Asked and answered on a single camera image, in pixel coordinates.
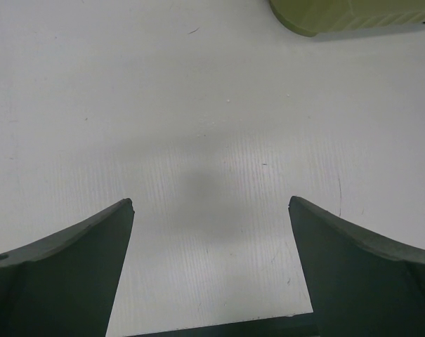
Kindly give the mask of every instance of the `ribbed green plastic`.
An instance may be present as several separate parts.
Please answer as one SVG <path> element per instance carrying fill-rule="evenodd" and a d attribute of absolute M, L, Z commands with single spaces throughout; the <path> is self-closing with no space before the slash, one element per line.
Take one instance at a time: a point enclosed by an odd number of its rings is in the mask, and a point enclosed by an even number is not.
<path fill-rule="evenodd" d="M 307 37 L 425 22 L 425 0 L 270 0 L 278 20 Z"/>

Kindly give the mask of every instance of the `white surface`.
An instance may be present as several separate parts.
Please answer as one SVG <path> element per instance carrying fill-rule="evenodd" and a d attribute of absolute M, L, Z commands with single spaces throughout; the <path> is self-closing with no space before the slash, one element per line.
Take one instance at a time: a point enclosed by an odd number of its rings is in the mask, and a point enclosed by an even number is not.
<path fill-rule="evenodd" d="M 425 249 L 425 26 L 0 0 L 0 253 L 132 198 L 110 336 L 310 311 L 293 194 Z"/>

